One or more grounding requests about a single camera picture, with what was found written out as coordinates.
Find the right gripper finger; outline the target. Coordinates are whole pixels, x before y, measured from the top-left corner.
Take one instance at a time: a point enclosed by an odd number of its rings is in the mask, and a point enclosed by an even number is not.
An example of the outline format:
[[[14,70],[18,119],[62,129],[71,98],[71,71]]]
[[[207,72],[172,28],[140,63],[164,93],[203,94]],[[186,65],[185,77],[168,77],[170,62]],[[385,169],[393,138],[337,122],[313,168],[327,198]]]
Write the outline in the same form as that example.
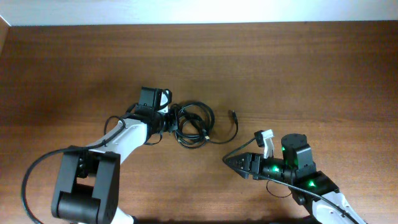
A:
[[[250,171],[250,162],[227,162],[226,165],[239,174],[242,178],[248,179],[249,178],[249,171]]]
[[[252,161],[252,153],[245,152],[225,159],[228,166],[249,166]]]

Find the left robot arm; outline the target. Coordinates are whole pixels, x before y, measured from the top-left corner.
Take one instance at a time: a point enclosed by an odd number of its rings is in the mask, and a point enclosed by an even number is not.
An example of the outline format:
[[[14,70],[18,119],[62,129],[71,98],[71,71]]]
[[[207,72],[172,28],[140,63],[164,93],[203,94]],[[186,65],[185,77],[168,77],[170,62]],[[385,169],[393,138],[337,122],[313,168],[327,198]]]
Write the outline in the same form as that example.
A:
[[[141,89],[139,102],[117,118],[115,127],[85,147],[63,153],[51,212],[72,223],[136,223],[119,206],[120,166],[153,134],[166,130],[172,101],[168,89]]]

